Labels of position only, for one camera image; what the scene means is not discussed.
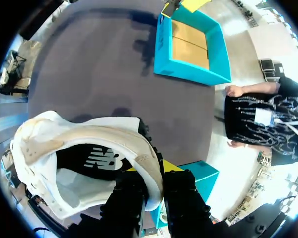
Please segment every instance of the gray table surface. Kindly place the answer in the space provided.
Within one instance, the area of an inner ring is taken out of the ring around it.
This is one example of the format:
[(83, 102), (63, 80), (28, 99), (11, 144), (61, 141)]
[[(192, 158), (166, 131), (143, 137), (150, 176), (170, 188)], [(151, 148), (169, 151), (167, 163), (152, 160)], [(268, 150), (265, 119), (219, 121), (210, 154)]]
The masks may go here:
[(29, 88), (33, 117), (57, 111), (72, 122), (137, 116), (176, 164), (206, 160), (214, 88), (153, 73), (160, 0), (80, 0), (50, 29)]

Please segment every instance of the black t-shirt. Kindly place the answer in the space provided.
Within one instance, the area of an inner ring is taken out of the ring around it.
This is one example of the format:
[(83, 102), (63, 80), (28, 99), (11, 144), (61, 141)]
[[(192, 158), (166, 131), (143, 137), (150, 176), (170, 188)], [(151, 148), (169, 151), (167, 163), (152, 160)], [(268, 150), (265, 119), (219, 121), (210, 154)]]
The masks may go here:
[(272, 149), (272, 165), (298, 161), (298, 136), (286, 125), (262, 126), (255, 124), (255, 110), (274, 111), (283, 122), (298, 121), (298, 84), (280, 78), (277, 94), (248, 93), (241, 97), (226, 97), (225, 129), (231, 140)]

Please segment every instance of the blue box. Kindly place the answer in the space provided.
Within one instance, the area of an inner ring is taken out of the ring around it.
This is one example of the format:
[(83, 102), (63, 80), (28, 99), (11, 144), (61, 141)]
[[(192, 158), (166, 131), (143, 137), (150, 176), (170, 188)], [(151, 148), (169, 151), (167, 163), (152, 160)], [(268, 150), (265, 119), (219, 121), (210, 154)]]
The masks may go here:
[(190, 170), (195, 177), (195, 187), (203, 201), (206, 203), (214, 184), (218, 178), (219, 171), (204, 161), (197, 161), (179, 166), (183, 170)]
[[(209, 69), (204, 69), (172, 58), (172, 20), (187, 24), (205, 34)], [(205, 85), (231, 82), (227, 47), (220, 25), (200, 11), (189, 12), (179, 7), (172, 18), (158, 18), (154, 70), (156, 74), (172, 76)]]
[[(197, 188), (200, 196), (203, 198), (203, 201), (207, 202), (219, 175), (219, 171), (204, 161), (197, 161), (190, 164), (180, 165), (178, 167), (183, 170), (189, 169), (192, 172), (195, 177), (195, 187)], [(168, 225), (160, 220), (161, 210), (162, 205), (160, 204), (157, 209), (150, 212), (157, 229)]]

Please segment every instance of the sneaker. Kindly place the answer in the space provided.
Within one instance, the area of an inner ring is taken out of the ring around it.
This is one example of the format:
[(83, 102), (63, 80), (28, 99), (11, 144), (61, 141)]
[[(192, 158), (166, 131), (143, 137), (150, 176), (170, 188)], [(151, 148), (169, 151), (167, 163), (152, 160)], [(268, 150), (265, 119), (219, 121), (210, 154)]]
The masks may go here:
[(134, 167), (148, 190), (146, 211), (162, 201), (162, 176), (151, 144), (138, 133), (136, 117), (71, 123), (55, 111), (26, 121), (10, 148), (21, 182), (64, 219), (106, 203), (119, 171)]

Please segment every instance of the lanyard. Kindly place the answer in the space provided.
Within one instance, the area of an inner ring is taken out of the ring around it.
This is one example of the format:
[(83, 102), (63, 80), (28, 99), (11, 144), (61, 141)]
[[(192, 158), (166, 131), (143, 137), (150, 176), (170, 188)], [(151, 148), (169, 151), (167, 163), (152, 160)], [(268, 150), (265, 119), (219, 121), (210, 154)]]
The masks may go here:
[(293, 125), (298, 125), (298, 121), (292, 121), (292, 122), (283, 122), (280, 119), (276, 118), (274, 122), (278, 124), (284, 124), (286, 125), (290, 130), (292, 130), (297, 136), (298, 136), (298, 130), (293, 127)]

